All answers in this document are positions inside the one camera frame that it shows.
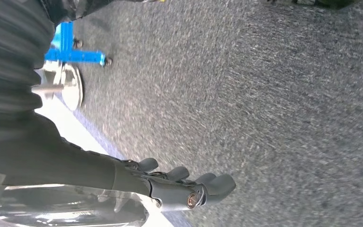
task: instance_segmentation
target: blue stand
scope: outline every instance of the blue stand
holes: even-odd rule
[[[47,61],[85,62],[105,65],[105,54],[96,51],[73,50],[73,23],[61,23],[56,27],[55,36],[51,42],[54,48],[45,55]]]

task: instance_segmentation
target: carpeted floor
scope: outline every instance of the carpeted floor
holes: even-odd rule
[[[363,2],[115,2],[75,25],[82,112],[132,159],[230,173],[194,227],[363,227]]]

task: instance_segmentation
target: screw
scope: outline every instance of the screw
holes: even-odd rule
[[[198,197],[196,193],[191,193],[187,199],[187,207],[189,209],[194,208],[198,203]]]

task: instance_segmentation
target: white floor area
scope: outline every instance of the white floor area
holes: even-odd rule
[[[69,142],[77,144],[84,150],[108,154],[58,98],[54,97],[52,100],[43,100],[42,108],[35,111],[53,121],[61,136],[65,137]],[[144,225],[144,227],[158,226],[173,227],[161,213],[151,214]]]

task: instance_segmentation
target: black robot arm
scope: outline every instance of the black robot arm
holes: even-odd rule
[[[208,173],[191,181],[184,167],[168,173],[152,172],[158,167],[152,158],[138,163],[83,151],[61,138],[53,122],[34,112],[42,105],[40,97],[31,92],[31,86],[40,83],[34,69],[43,66],[55,26],[110,2],[0,0],[1,184],[59,184],[132,192],[157,201],[162,211],[189,210],[221,201],[236,187],[229,175]]]

